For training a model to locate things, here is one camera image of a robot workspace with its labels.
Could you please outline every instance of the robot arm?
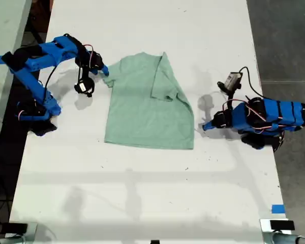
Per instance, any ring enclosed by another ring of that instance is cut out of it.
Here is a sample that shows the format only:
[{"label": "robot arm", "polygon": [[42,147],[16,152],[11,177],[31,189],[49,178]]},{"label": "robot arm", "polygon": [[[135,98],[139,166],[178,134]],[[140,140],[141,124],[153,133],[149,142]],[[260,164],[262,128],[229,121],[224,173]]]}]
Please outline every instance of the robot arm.
[{"label": "robot arm", "polygon": [[35,99],[35,102],[17,104],[19,112],[16,116],[19,120],[47,121],[52,116],[60,114],[61,108],[47,90],[47,83],[44,87],[32,75],[32,72],[54,67],[53,73],[59,63],[72,58],[75,58],[76,64],[83,69],[82,77],[78,78],[75,90],[91,97],[95,83],[89,78],[89,72],[98,74],[98,71],[102,71],[104,75],[108,76],[108,68],[98,53],[94,50],[88,51],[85,45],[69,34],[56,37],[49,43],[19,48],[13,54],[7,52],[0,56],[0,64],[6,64],[10,71],[32,92]]},{"label": "robot arm", "polygon": [[276,151],[283,143],[284,131],[298,131],[305,127],[305,104],[276,101],[257,93],[262,98],[248,99],[233,109],[233,95],[241,87],[241,71],[242,69],[238,73],[232,72],[225,83],[218,82],[219,88],[228,95],[228,107],[217,112],[213,120],[202,128],[204,131],[234,128],[239,134],[243,134],[242,141],[253,148],[261,149],[265,145],[272,145]]}]

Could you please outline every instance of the white table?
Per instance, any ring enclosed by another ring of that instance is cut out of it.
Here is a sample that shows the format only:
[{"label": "white table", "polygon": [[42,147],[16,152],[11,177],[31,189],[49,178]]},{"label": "white table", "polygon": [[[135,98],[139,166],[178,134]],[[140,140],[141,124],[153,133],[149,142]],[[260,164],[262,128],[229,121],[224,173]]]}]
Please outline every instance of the white table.
[{"label": "white table", "polygon": [[[32,0],[0,0],[0,55],[20,47]],[[0,65],[0,131],[13,75]]]},{"label": "white table", "polygon": [[[248,66],[261,91],[245,0],[56,0],[47,40],[64,33],[107,65],[166,51],[196,128],[206,117],[201,97],[207,116],[226,101],[217,81],[229,72]],[[262,243],[259,219],[285,217],[270,211],[282,204],[271,148],[254,150],[230,130],[195,132],[193,150],[104,143],[111,91],[96,78],[92,99],[78,95],[77,72],[64,62],[50,81],[58,130],[27,137],[10,220],[40,223],[37,241]],[[236,98],[255,96],[247,75],[242,84]]]}]

